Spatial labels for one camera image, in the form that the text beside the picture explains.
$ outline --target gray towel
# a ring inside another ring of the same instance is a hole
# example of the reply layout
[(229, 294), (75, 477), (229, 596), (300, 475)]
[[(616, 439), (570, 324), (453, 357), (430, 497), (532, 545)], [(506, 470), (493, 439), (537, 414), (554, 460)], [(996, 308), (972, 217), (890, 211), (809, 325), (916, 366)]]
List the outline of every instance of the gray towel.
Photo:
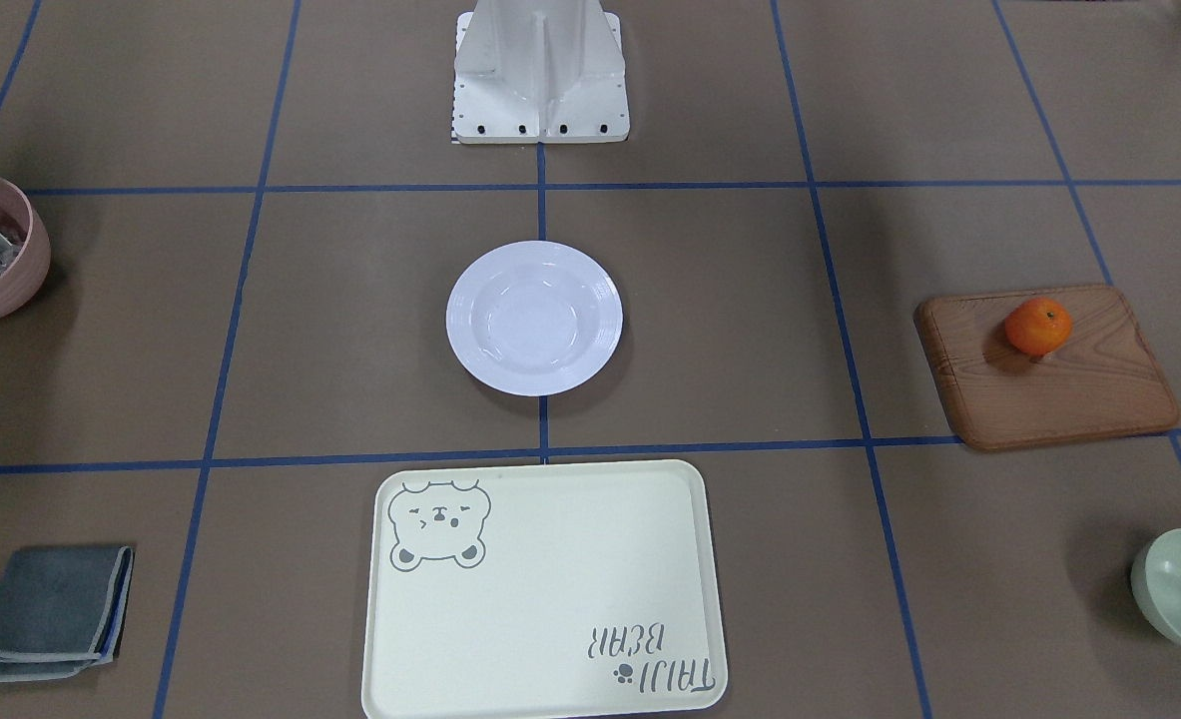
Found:
[(132, 549), (19, 549), (0, 579), (0, 682), (73, 676), (115, 659)]

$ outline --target orange fruit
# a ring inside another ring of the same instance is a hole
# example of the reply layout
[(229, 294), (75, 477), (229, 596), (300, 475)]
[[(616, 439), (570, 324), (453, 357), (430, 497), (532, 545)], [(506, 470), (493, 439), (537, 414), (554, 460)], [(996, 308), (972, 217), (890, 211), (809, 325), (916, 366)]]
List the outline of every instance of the orange fruit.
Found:
[(1050, 296), (1035, 296), (1011, 311), (1003, 320), (1006, 340), (1025, 354), (1042, 357), (1053, 352), (1074, 332), (1069, 311)]

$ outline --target brown wooden board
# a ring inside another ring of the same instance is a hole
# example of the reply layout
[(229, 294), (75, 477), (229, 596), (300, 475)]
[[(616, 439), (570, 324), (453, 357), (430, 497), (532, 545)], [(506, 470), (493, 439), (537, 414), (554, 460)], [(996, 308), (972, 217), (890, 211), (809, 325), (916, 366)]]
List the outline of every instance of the brown wooden board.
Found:
[[(1033, 359), (1003, 320), (1030, 296), (1064, 305), (1074, 332)], [(977, 450), (1014, 450), (1174, 427), (1172, 388), (1120, 290), (1083, 286), (938, 296), (914, 314), (950, 425)]]

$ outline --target tray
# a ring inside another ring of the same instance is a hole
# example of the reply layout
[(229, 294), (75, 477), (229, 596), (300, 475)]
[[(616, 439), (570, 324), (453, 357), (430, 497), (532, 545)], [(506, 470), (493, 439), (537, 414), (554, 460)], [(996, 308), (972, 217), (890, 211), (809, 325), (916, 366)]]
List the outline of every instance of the tray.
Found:
[[(1033, 295), (1074, 315), (1069, 341), (1031, 359), (1003, 319)], [(950, 425), (978, 450), (1161, 432), (1180, 419), (1175, 396), (1127, 299), (1109, 286), (938, 296), (914, 315)]]
[(703, 710), (726, 689), (686, 462), (407, 470), (372, 524), (371, 719)]

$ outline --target folded towel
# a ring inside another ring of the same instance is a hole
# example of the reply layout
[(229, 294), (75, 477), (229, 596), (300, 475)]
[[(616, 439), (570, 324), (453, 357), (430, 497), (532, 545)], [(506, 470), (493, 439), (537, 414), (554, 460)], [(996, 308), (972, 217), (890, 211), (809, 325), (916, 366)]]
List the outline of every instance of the folded towel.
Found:
[(20, 549), (0, 579), (0, 682), (73, 676), (115, 659), (132, 549)]

